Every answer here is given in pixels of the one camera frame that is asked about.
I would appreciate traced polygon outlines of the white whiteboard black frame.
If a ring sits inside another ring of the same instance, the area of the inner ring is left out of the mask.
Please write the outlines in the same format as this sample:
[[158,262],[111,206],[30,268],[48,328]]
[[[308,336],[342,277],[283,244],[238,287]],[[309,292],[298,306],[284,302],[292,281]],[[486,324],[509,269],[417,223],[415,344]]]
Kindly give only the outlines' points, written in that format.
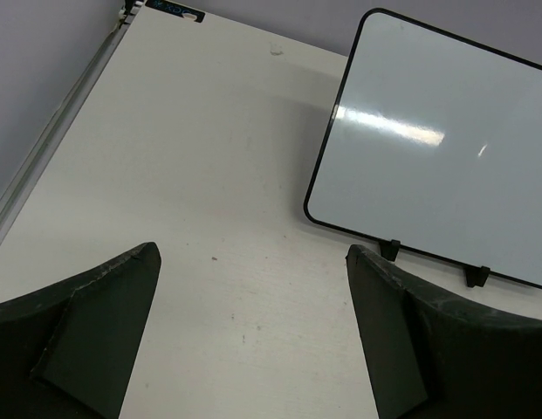
[[361,18],[303,204],[318,225],[542,289],[542,65]]

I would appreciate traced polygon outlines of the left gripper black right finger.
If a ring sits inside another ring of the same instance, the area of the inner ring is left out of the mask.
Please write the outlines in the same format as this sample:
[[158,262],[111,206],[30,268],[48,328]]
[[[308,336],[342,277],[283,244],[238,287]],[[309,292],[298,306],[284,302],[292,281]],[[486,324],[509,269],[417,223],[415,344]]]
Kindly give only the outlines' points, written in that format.
[[381,418],[542,418],[542,320],[479,304],[360,245],[348,283]]

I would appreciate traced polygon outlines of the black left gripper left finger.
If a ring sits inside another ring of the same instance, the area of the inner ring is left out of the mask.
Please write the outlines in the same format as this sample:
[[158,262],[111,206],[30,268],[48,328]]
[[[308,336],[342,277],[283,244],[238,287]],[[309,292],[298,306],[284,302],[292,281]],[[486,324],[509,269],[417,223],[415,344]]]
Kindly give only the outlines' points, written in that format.
[[140,244],[0,304],[0,418],[117,418],[161,254]]

